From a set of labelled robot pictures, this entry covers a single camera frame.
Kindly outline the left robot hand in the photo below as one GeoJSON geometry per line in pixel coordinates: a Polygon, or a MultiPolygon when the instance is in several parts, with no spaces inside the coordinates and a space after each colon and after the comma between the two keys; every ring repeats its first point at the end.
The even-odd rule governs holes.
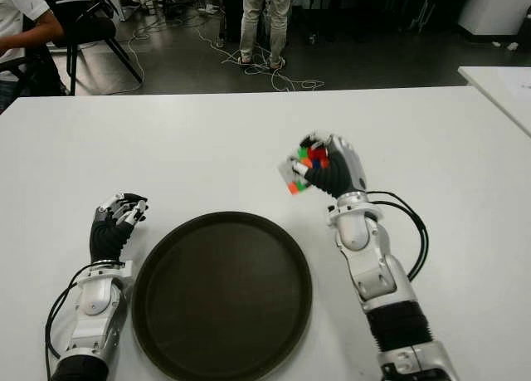
{"type": "Polygon", "coordinates": [[[116,193],[101,203],[90,229],[90,261],[118,261],[148,208],[148,199],[134,193],[116,193]]]}

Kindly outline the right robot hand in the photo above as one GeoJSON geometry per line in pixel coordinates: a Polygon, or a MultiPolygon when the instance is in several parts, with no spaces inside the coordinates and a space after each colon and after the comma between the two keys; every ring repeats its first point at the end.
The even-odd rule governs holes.
{"type": "Polygon", "coordinates": [[[292,157],[291,170],[333,198],[367,191],[366,176],[353,146],[337,134],[314,132],[300,142],[306,157],[292,157]]]}

